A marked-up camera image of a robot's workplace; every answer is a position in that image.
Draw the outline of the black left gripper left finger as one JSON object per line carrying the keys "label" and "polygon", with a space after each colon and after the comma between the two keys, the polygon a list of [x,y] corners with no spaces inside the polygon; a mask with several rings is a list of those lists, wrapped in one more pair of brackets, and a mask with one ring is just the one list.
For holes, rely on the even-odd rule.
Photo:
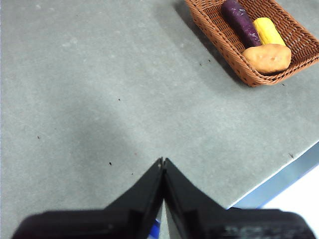
{"label": "black left gripper left finger", "polygon": [[104,209],[47,211],[25,218],[14,239],[146,239],[161,208],[163,159]]}

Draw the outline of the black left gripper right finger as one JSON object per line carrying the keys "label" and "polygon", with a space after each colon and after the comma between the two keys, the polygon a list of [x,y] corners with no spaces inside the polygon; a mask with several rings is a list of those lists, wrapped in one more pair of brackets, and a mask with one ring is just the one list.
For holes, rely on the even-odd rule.
{"label": "black left gripper right finger", "polygon": [[298,214],[278,209],[225,209],[192,184],[167,158],[165,202],[183,239],[313,239]]}

